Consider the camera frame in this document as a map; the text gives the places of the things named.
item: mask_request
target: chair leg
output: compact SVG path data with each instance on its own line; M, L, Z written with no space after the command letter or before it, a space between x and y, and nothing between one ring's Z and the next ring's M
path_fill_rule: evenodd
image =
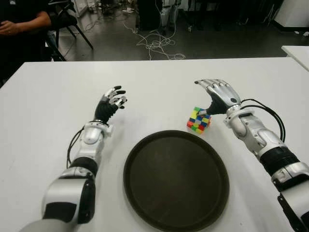
M59 52L58 48L54 45L54 43L51 43L48 39L46 39L47 45L52 48L52 50L60 57L62 61L67 61L63 55Z
M74 34L74 32L73 32L69 27L67 27L67 29L68 29L68 31L71 33L71 35L72 35L74 38L76 38L76 35Z
M56 47L59 48L59 30L56 30Z
M78 30L78 32L82 35L82 37L84 38L84 40L86 40L87 44L91 47L91 49L93 50L93 46L90 43L90 41L87 39L87 37L84 35L84 33L82 32L82 30L77 26L74 25L76 27L76 29Z

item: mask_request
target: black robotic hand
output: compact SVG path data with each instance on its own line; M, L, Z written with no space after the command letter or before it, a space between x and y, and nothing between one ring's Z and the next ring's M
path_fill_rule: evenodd
M127 101L125 96L120 98L115 97L119 94L125 94L126 92L121 89L121 86L115 86L108 90L101 98L95 112L95 120L101 120L104 124L107 124L111 116L118 110L124 109L123 104Z
M235 90L225 81L219 79L204 79L195 81L195 84L201 85L211 96L212 103L206 112L201 114L217 115L225 114L228 108L233 105L240 105L240 98Z

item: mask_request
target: round tray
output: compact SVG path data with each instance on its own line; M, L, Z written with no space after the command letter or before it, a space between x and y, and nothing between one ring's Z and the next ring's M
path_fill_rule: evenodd
M229 194L228 175L216 151L197 136L178 130L151 134L132 149L124 185L142 219L172 232L211 225Z

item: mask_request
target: person's hand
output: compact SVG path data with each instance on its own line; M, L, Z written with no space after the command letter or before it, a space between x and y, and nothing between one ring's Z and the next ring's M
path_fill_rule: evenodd
M14 36L20 32L18 24L11 21L3 21L0 23L0 35Z

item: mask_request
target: person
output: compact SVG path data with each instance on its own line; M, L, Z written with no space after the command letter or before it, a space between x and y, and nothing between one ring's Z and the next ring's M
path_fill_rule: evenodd
M45 29L51 25L45 0L0 0L0 79L27 61L42 61Z

